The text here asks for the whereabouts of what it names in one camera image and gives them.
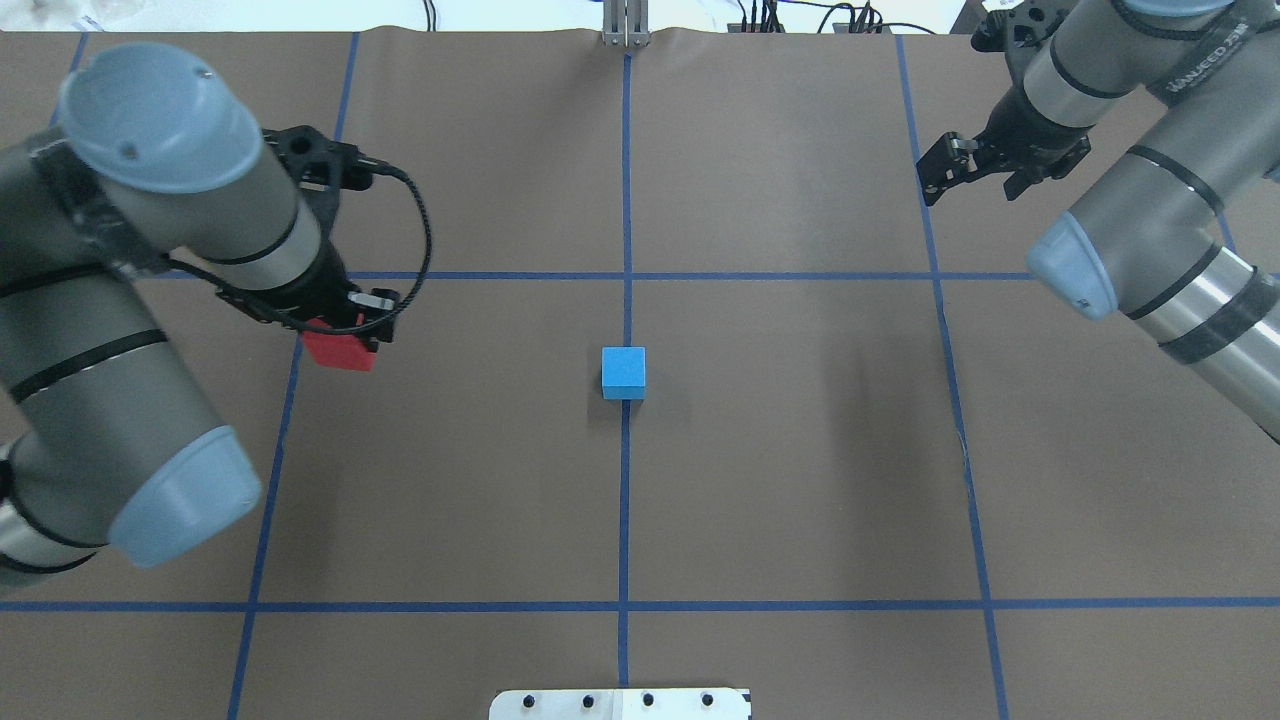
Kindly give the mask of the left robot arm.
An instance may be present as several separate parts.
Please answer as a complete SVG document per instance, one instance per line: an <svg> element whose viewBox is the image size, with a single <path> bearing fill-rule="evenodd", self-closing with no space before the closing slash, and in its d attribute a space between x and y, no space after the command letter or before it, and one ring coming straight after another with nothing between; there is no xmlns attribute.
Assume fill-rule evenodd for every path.
<svg viewBox="0 0 1280 720"><path fill-rule="evenodd" d="M353 283L340 196L388 161L265 129L202 58L138 42L63 82L58 120L3 150L3 592L115 548L168 562L248 514L261 482L134 283L184 272L320 363L366 368L412 301Z"/></svg>

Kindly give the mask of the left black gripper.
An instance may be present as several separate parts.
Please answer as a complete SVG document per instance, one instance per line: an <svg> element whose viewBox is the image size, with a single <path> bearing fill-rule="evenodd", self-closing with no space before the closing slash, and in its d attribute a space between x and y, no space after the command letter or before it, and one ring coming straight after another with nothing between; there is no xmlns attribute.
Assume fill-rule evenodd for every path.
<svg viewBox="0 0 1280 720"><path fill-rule="evenodd" d="M349 328L361 313L390 313L401 296L394 290L364 292L346 273L346 265L329 240L323 240L316 258L296 279L274 290L246 291L252 297L244 313L257 322L275 322L297 329L302 324ZM378 318L355 334L366 352L378 354L396 340L396 319Z"/></svg>

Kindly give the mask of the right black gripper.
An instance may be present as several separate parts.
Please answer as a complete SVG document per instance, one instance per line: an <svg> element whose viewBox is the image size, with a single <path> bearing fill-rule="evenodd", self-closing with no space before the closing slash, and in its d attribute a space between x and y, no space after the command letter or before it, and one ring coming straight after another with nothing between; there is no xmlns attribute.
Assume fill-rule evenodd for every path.
<svg viewBox="0 0 1280 720"><path fill-rule="evenodd" d="M1091 152L1087 128L1060 126L1037 111L1014 85L995 105L977 138L940 136L916 160L916 181L927 208L951 188L1007 173L1004 195L1018 200L1030 187L1069 176Z"/></svg>

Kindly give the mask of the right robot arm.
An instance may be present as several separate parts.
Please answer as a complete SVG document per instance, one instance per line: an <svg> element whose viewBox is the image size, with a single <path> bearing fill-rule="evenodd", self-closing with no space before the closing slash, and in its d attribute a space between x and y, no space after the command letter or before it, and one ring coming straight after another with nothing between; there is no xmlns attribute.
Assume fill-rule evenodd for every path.
<svg viewBox="0 0 1280 720"><path fill-rule="evenodd" d="M1004 176L1007 200L1073 172L1091 132L1143 88L1164 114L1027 255L1092 320L1121 313L1277 437L1277 283L1210 234L1239 193L1277 179L1275 1L1020 1L972 36L1010 87L973 138L916 161L927 205Z"/></svg>

